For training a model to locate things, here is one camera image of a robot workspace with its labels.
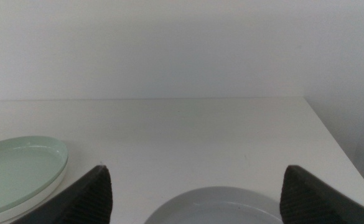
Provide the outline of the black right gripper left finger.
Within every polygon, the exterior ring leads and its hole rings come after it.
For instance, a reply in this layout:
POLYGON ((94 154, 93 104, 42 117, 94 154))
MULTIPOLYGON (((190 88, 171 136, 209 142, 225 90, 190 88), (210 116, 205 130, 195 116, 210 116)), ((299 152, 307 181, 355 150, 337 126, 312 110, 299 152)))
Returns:
POLYGON ((111 176, 104 165, 95 166, 75 183, 16 224, 109 224, 113 209, 111 176))

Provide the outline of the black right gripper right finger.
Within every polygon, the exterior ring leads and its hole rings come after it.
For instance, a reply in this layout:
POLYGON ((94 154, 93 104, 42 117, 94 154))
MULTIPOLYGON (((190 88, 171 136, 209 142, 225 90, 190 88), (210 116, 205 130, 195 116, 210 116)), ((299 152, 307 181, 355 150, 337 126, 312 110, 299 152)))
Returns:
POLYGON ((364 206, 297 165, 284 173, 279 210, 283 223, 364 224, 364 206))

